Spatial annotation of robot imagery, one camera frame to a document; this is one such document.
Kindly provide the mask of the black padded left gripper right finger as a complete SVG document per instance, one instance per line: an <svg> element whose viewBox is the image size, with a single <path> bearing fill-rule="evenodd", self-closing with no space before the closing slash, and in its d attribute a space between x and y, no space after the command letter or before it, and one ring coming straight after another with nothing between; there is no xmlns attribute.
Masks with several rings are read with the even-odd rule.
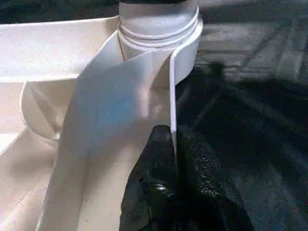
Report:
<svg viewBox="0 0 308 231"><path fill-rule="evenodd" d="M226 168L201 133L178 127L177 160L184 231L254 230Z"/></svg>

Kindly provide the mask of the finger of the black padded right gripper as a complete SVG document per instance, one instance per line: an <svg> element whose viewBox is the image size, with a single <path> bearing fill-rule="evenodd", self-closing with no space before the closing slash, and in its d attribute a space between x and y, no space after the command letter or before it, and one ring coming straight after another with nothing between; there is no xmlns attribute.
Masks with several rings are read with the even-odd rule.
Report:
<svg viewBox="0 0 308 231"><path fill-rule="evenodd" d="M186 0L123 0L126 4L178 4Z"/></svg>

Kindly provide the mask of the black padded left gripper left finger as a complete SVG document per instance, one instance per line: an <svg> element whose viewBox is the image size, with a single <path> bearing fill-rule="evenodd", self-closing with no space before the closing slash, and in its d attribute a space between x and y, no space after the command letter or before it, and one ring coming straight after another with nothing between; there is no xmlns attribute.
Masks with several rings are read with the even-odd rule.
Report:
<svg viewBox="0 0 308 231"><path fill-rule="evenodd" d="M121 203L119 230L174 231L178 179L170 128L155 126L133 167Z"/></svg>

